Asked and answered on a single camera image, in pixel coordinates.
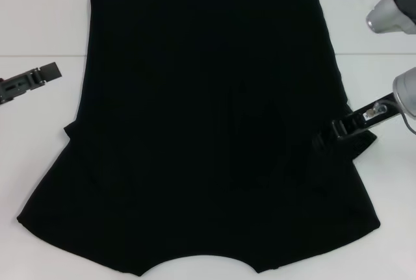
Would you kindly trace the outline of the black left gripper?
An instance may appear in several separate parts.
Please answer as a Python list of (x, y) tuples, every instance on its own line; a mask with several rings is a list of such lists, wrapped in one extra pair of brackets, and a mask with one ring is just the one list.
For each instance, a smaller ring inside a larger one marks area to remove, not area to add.
[(9, 79), (1, 79), (1, 104), (12, 101), (27, 91), (41, 87), (61, 78), (62, 74), (55, 62), (21, 73)]

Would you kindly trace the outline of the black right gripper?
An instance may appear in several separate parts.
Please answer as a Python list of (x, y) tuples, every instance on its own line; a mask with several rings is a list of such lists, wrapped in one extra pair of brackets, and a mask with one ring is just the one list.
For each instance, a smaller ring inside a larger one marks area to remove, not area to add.
[(333, 120), (312, 138), (312, 146), (317, 153), (329, 153), (337, 139), (345, 139), (369, 130), (375, 125), (398, 115), (398, 104), (393, 93)]

